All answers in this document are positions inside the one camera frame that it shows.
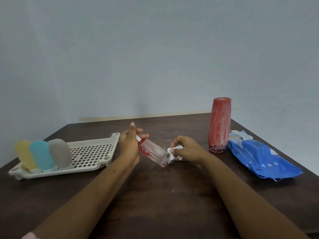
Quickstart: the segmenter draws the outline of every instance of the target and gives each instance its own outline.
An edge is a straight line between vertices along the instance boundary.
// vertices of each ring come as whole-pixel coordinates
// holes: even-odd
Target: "person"
[[[23,239],[88,238],[117,191],[139,162],[136,135],[148,138],[148,134],[142,134],[142,131],[143,129],[136,128],[132,122],[130,128],[119,137],[119,157]],[[221,160],[205,151],[193,139],[177,136],[171,148],[179,144],[184,148],[174,149],[172,153],[208,171],[243,239],[308,238]]]

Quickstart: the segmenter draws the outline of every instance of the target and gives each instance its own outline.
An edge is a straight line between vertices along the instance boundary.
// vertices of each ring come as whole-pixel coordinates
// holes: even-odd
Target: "right arm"
[[[205,168],[234,224],[243,239],[303,239],[308,238],[293,222],[270,205],[242,181],[226,164],[205,151],[193,139],[178,136],[171,148],[179,155]]]

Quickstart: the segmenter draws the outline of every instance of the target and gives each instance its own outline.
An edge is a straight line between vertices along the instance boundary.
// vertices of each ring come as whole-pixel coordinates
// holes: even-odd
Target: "table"
[[[163,148],[174,137],[194,138],[208,149],[210,114],[69,124],[48,137],[66,142],[110,137],[126,130],[131,121]],[[319,232],[319,177],[261,138],[232,121],[232,130],[245,130],[274,149],[304,174],[279,182],[261,180],[229,150],[217,155],[242,180],[303,231]],[[3,239],[21,238],[54,210],[90,183],[100,170],[17,181],[8,171],[17,159],[0,169],[0,231]],[[227,210],[208,175],[186,161],[162,168],[141,155],[140,163],[118,192],[90,238],[239,238]]]

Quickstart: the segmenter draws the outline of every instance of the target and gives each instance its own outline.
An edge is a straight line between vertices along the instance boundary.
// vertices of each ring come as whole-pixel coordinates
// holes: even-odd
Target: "forearm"
[[[88,186],[43,221],[34,233],[41,239],[86,239],[136,163],[117,158]]]
[[[217,157],[205,154],[202,165],[209,172],[243,239],[308,238]]]

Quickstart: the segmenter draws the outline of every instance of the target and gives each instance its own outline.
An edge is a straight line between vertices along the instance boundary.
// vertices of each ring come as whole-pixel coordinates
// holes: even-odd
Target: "blue wet wipe package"
[[[259,178],[271,178],[277,181],[303,173],[300,168],[280,157],[273,149],[253,140],[253,137],[247,135],[245,131],[231,131],[227,147]]]

